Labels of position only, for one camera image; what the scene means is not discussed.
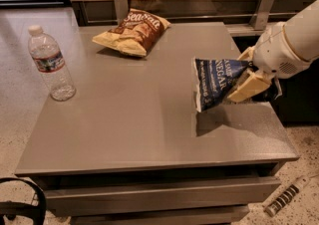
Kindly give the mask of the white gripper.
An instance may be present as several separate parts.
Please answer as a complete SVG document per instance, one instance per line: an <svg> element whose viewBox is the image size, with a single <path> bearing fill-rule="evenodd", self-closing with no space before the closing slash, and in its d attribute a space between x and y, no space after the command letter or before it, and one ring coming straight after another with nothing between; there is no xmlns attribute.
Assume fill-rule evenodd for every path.
<svg viewBox="0 0 319 225"><path fill-rule="evenodd" d="M237 60L253 60L259 70L247 69L239 77L226 97L233 103L244 102L266 91L273 76L288 79L307 70L311 64L310 28L279 22L260 36L255 47L245 49Z"/></svg>

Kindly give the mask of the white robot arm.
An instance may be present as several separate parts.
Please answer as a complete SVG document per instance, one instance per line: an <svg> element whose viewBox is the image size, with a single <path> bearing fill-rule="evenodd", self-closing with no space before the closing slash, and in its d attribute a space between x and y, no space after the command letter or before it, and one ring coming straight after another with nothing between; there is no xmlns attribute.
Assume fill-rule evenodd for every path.
<svg viewBox="0 0 319 225"><path fill-rule="evenodd" d="M269 27L239 61L251 61L256 71L247 69L227 94L232 103L244 102L266 91L272 81L289 79L307 70L319 58L319 0L286 22Z"/></svg>

